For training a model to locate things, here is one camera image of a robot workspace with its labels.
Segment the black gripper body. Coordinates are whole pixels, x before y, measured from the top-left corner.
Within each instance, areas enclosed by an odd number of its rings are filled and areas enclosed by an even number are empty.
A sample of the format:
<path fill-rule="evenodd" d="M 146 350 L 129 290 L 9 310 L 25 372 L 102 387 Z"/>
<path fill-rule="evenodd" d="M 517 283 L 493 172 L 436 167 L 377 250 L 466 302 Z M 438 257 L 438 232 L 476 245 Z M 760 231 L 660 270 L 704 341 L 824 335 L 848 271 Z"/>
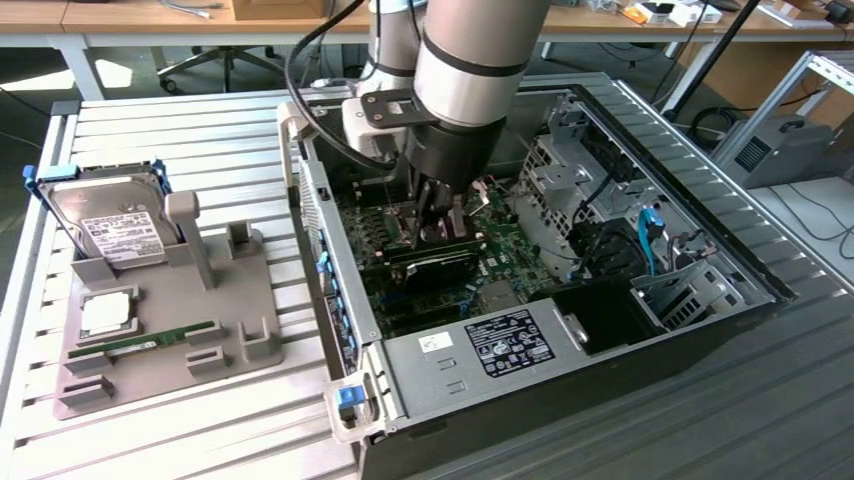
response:
<path fill-rule="evenodd" d="M 486 169 L 505 126 L 505 118 L 480 127 L 448 122 L 413 126 L 406 147 L 412 187 L 422 189 L 434 180 L 466 189 Z"/>

